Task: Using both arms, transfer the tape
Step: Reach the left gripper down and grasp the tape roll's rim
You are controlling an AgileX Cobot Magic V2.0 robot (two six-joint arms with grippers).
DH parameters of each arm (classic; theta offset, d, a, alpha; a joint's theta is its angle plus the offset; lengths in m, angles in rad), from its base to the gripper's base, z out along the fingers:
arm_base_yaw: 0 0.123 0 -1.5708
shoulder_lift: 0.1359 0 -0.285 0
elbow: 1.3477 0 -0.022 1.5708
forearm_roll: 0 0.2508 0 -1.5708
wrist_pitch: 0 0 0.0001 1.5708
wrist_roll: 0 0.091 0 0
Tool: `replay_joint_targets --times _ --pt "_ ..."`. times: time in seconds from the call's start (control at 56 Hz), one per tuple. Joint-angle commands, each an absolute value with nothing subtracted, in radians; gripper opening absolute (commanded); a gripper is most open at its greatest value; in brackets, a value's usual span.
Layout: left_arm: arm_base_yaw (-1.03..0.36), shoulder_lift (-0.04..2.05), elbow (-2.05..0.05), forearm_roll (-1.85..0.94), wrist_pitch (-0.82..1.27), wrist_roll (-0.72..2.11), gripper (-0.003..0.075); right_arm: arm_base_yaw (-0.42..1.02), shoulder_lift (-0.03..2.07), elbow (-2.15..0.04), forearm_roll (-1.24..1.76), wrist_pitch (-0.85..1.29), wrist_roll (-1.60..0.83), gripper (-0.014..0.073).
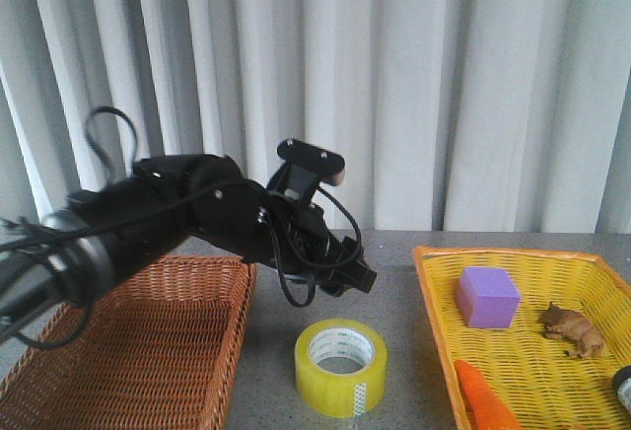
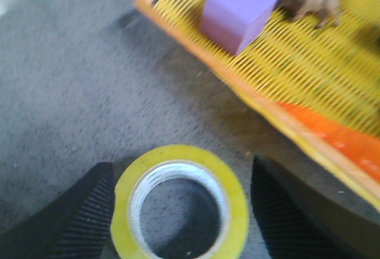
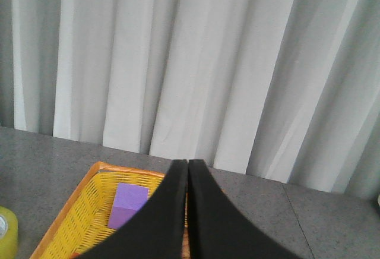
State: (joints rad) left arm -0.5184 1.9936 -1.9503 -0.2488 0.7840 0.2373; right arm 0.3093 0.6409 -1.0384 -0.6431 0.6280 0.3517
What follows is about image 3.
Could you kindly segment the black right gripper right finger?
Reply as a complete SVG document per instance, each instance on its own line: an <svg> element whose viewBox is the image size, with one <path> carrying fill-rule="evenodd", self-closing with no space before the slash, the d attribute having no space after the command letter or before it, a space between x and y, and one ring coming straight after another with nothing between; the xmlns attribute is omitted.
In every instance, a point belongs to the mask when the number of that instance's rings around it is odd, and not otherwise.
<svg viewBox="0 0 380 259"><path fill-rule="evenodd" d="M228 199L205 161L190 160L188 236L192 258L296 258Z"/></svg>

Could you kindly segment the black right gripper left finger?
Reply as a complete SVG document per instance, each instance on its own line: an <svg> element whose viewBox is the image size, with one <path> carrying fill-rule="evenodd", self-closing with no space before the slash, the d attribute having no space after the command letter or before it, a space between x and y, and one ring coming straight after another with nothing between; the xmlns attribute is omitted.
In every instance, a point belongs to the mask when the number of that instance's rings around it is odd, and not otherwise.
<svg viewBox="0 0 380 259"><path fill-rule="evenodd" d="M173 160L161 184L130 221L79 258L181 258L188 162Z"/></svg>

